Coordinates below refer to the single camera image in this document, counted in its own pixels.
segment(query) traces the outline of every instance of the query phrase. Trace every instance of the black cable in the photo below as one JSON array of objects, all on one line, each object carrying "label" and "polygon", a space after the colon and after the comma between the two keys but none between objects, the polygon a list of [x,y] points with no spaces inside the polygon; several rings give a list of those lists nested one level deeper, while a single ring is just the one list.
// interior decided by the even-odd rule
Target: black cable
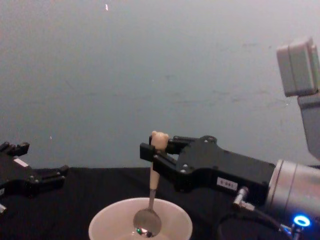
[{"label": "black cable", "polygon": [[272,229],[274,231],[278,231],[281,230],[281,233],[286,237],[286,239],[288,240],[293,240],[292,236],[286,232],[286,230],[281,226],[280,223],[278,223],[275,219],[273,219],[272,217],[270,217],[269,215],[259,211],[259,210],[255,210],[254,211],[259,217],[254,217],[254,216],[245,216],[245,215],[241,215],[239,213],[236,212],[230,212],[227,213],[225,216],[223,216],[220,221],[219,221],[219,225],[217,227],[217,236],[219,240],[226,240],[226,238],[223,235],[222,232],[222,223],[226,222],[229,219],[236,219],[236,220],[243,220],[243,221],[249,221],[249,222],[255,222],[258,223],[260,225],[263,225],[269,229]]}]

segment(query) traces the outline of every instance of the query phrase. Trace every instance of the spoon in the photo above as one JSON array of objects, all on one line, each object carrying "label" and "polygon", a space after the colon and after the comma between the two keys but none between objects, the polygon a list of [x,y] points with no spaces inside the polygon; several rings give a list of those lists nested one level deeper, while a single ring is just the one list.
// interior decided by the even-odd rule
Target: spoon
[{"label": "spoon", "polygon": [[[164,151],[168,145],[169,135],[163,132],[152,132],[151,145],[157,151]],[[149,206],[138,211],[133,218],[133,226],[138,234],[145,238],[152,238],[161,230],[161,219],[154,211],[154,200],[159,182],[159,173],[154,171],[154,163],[150,168],[150,197]]]},{"label": "spoon", "polygon": [[161,230],[161,219],[154,211],[154,200],[159,182],[159,173],[150,168],[150,197],[149,206],[139,210],[133,218],[133,226],[136,232],[145,237],[152,238],[159,234]]}]

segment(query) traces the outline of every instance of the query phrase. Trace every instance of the wall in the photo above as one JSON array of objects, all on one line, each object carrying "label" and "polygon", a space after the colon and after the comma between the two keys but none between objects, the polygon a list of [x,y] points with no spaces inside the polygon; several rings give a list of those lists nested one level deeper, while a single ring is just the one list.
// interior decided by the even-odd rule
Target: wall
[{"label": "wall", "polygon": [[33,167],[148,166],[139,144],[152,130],[317,163],[276,48],[303,36],[320,45],[318,1],[0,4],[0,139],[30,142]]}]

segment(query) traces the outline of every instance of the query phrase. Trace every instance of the silver cylinder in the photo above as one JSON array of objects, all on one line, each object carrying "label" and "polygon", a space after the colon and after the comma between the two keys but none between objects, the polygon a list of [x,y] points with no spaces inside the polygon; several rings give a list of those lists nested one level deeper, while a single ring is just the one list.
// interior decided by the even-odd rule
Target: silver cylinder
[{"label": "silver cylinder", "polygon": [[0,214],[4,214],[7,211],[7,208],[0,204]]},{"label": "silver cylinder", "polygon": [[305,215],[313,227],[320,228],[320,170],[279,160],[266,200],[266,211],[287,224]]}]

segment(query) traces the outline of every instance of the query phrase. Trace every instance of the blue light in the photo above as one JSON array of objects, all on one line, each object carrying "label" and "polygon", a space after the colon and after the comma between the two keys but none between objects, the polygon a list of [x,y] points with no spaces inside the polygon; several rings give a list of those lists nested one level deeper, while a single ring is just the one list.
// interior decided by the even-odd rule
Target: blue light
[{"label": "blue light", "polygon": [[308,227],[310,225],[310,220],[306,216],[298,215],[293,219],[294,223],[301,227]]}]

